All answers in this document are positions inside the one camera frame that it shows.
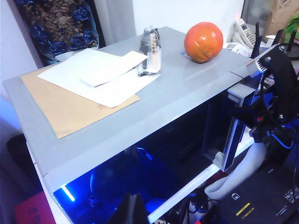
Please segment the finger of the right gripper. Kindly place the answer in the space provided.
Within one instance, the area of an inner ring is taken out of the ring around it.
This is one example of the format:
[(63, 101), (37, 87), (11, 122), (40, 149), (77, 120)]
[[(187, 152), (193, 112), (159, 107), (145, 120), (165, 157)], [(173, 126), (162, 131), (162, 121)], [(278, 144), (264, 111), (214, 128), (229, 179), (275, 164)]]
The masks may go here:
[(259, 73), (274, 77), (274, 115), (277, 121), (290, 121), (299, 114), (299, 80), (291, 60), (281, 44), (268, 50), (246, 64), (250, 76)]
[(231, 115), (244, 122), (249, 128), (254, 128), (257, 124), (253, 106), (236, 107), (230, 110)]

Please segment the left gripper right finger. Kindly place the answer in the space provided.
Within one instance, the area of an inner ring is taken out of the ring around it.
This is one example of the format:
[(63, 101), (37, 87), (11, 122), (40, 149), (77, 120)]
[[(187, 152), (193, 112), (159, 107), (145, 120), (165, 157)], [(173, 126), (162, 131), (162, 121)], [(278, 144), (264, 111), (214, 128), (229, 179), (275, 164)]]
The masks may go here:
[(140, 195), (135, 200), (135, 224), (148, 224), (148, 213)]

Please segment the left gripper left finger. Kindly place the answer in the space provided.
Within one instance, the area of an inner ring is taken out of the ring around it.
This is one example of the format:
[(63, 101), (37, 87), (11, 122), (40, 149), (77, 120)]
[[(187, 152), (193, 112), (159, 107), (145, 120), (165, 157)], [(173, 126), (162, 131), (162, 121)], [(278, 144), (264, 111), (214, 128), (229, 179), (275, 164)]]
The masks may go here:
[(110, 224), (132, 224), (135, 209), (135, 195), (126, 195), (116, 212), (109, 219)]

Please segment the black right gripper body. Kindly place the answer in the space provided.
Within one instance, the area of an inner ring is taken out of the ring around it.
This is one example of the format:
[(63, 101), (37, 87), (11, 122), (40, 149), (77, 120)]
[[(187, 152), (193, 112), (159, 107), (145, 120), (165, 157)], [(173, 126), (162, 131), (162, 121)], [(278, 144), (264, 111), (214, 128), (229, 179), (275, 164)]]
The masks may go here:
[(294, 146), (291, 131), (275, 124), (264, 100), (258, 98), (251, 106), (254, 108), (257, 121), (256, 126), (251, 128), (249, 133), (254, 142), (266, 144), (274, 141), (285, 149), (291, 149)]

